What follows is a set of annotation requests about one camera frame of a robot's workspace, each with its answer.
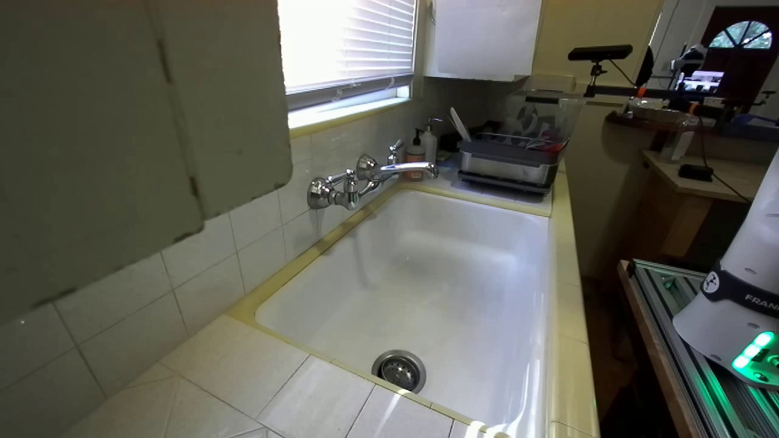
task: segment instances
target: backsplash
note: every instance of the backsplash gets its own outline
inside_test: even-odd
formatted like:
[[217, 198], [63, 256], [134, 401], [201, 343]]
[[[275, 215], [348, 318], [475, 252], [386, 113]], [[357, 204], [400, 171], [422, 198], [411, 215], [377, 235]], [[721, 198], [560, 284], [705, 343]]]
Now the backsplash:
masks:
[[4, 436], [58, 436], [350, 211], [312, 211], [314, 175], [388, 155], [409, 104], [292, 137], [292, 180], [204, 231], [0, 327]]

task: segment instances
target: sink basin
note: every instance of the sink basin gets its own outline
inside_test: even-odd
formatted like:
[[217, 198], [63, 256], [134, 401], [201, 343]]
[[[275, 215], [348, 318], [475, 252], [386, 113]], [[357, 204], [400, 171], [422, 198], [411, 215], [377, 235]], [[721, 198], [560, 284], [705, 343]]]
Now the sink basin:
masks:
[[419, 396], [493, 430], [533, 436], [543, 416], [549, 216], [400, 190], [318, 259], [257, 322], [357, 372], [409, 350]]

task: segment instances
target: window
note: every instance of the window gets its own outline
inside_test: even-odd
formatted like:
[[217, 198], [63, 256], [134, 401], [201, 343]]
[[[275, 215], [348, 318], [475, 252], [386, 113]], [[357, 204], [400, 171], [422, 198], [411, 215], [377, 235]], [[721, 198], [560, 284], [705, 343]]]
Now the window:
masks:
[[404, 102], [415, 0], [280, 0], [291, 127]]
[[718, 31], [711, 50], [773, 50], [773, 29], [764, 23], [735, 23], [729, 29]]

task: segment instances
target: white cabinet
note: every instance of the white cabinet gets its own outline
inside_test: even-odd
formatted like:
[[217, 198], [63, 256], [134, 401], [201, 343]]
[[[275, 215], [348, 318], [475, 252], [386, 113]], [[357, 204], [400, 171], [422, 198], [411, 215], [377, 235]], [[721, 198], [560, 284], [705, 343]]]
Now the white cabinet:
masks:
[[430, 0], [426, 76], [520, 81], [531, 76], [540, 0]]
[[0, 322], [287, 180], [275, 3], [189, 6], [0, 3]]

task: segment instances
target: faucet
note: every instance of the faucet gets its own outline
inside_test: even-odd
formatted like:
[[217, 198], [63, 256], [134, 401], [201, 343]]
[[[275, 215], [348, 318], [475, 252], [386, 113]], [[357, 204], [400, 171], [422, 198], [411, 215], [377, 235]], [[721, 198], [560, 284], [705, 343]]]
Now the faucet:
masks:
[[364, 154], [357, 168], [347, 168], [340, 175], [320, 175], [310, 183], [307, 202], [312, 210], [326, 210], [331, 204], [342, 204], [353, 210], [360, 198], [388, 183], [400, 174], [419, 174], [433, 171], [437, 163], [417, 160], [417, 163], [400, 163], [402, 141], [391, 144], [388, 163], [381, 165], [372, 155]]

